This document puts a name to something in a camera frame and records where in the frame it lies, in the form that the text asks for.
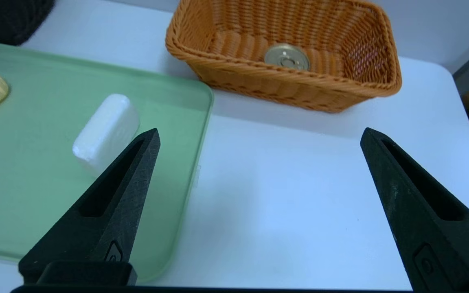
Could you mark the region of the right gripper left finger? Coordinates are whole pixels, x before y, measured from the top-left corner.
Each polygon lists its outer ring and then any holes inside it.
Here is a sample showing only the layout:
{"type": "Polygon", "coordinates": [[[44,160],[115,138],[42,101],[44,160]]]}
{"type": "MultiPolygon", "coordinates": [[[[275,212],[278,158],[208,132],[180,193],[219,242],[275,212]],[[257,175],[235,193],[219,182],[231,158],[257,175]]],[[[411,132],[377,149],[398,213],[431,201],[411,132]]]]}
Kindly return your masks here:
{"type": "Polygon", "coordinates": [[[19,262],[25,285],[132,285],[129,263],[160,149],[138,135],[19,262]]]}

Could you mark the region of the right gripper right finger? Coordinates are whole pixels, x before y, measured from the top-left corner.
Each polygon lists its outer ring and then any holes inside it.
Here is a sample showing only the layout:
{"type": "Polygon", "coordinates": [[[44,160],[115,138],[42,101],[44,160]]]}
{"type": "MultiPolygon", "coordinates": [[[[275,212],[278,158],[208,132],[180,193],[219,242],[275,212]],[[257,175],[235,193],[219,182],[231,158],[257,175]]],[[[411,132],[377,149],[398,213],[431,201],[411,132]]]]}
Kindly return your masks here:
{"type": "Polygon", "coordinates": [[[469,208],[390,137],[360,141],[414,291],[469,291],[469,208]]]}

